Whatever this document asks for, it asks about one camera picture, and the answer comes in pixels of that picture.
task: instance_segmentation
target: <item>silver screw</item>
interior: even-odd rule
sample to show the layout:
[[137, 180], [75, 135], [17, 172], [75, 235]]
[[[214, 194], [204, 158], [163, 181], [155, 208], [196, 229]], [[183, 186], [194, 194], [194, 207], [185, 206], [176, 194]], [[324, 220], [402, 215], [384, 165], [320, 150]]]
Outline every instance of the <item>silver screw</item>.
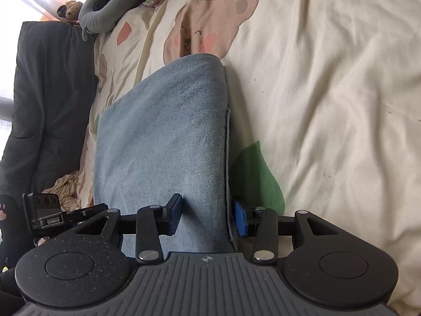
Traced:
[[159, 258], [159, 253], [157, 251], [142, 251], [139, 253], [139, 259], [144, 261], [152, 261]]
[[260, 251], [254, 252], [253, 256], [258, 261], [268, 261], [268, 260], [272, 260], [275, 257], [275, 254], [273, 254], [273, 252], [271, 251], [262, 249]]

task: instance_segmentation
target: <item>beige crumpled cloth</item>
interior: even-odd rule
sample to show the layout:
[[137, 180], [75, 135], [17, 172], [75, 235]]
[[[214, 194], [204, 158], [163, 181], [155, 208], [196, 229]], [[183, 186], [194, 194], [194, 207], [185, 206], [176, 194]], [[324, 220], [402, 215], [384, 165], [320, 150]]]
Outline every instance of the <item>beige crumpled cloth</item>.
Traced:
[[76, 185], [79, 171], [74, 171], [59, 178], [52, 188], [45, 189], [44, 194], [56, 194], [63, 211], [73, 211], [81, 208], [81, 201], [77, 198]]

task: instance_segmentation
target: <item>ribbed gray panel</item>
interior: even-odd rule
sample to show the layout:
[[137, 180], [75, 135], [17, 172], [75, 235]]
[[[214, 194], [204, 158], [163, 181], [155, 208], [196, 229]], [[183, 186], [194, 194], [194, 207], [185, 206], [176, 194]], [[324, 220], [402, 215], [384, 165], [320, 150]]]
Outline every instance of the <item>ribbed gray panel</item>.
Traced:
[[172, 253], [161, 265], [141, 267], [119, 295], [101, 305], [76, 311], [30, 304], [17, 315], [395, 316], [383, 305], [349, 312], [312, 305], [289, 291], [274, 268], [253, 265], [241, 253]]

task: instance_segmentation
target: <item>pink paw print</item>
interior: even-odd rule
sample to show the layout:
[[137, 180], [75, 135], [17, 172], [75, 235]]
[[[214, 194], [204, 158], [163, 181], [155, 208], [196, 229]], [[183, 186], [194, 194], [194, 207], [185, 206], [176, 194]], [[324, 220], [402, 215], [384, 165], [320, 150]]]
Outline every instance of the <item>pink paw print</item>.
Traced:
[[0, 221], [4, 221], [6, 219], [6, 216], [7, 215], [3, 211], [5, 208], [6, 208], [6, 205], [5, 204], [3, 204], [3, 205], [0, 204]]

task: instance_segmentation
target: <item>pink cheek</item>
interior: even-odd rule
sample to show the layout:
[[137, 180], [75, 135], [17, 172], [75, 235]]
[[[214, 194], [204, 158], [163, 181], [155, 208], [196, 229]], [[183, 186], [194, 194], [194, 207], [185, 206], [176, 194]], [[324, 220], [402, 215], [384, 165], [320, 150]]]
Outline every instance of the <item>pink cheek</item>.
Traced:
[[201, 44], [199, 45], [199, 53], [210, 53], [215, 43], [216, 43], [215, 33], [210, 33], [204, 36]]

